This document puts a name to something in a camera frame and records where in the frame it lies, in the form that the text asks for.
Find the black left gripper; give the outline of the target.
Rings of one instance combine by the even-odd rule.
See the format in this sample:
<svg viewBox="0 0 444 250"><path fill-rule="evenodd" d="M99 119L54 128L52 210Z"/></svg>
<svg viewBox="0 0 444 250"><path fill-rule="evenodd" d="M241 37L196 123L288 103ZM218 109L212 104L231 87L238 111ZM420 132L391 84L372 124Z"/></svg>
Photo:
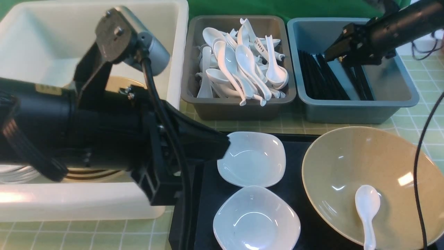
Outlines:
<svg viewBox="0 0 444 250"><path fill-rule="evenodd" d="M136 58L146 89L131 85L121 93L104 92L114 64L95 43L80 60L73 78L72 147L85 149L88 167L128 171L152 206L174 205L188 185L185 174L176 177L172 169L222 159L230 141L162 101L148 53L138 50Z"/></svg>

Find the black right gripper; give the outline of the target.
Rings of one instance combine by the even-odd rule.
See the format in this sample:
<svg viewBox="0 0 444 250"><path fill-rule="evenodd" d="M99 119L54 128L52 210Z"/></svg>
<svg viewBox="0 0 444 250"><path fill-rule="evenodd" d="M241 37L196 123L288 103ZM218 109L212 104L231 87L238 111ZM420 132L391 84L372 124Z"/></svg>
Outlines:
<svg viewBox="0 0 444 250"><path fill-rule="evenodd" d="M337 58L348 67L362 65L380 65L383 59L391 59L396 56L395 49L382 51L372 45L370 39L370 27L376 19L370 19L366 24L350 23L351 29L347 34L338 38L324 51L324 59L327 62Z"/></svg>

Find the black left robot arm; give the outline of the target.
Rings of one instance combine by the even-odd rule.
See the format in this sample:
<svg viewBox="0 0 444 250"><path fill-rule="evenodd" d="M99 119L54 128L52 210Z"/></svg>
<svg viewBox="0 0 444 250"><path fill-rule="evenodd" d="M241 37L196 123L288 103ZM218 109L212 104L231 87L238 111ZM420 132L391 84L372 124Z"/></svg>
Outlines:
<svg viewBox="0 0 444 250"><path fill-rule="evenodd" d="M94 43L72 90L1 78L1 164L54 182L69 167L123 170L153 206L188 199L188 167L221 159L229 138L160 99L147 46L115 50Z"/></svg>

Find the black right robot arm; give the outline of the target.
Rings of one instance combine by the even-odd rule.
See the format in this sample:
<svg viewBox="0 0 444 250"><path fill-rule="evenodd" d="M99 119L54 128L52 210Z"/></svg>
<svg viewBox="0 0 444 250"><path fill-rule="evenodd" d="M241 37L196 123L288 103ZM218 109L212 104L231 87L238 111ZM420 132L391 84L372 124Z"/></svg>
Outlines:
<svg viewBox="0 0 444 250"><path fill-rule="evenodd" d="M364 24L349 23L324 51L326 61L342 59L346 66L380 65L395 57L395 50L426 34L443 28L443 1L419 0L400 8L393 0L370 0L383 10Z"/></svg>

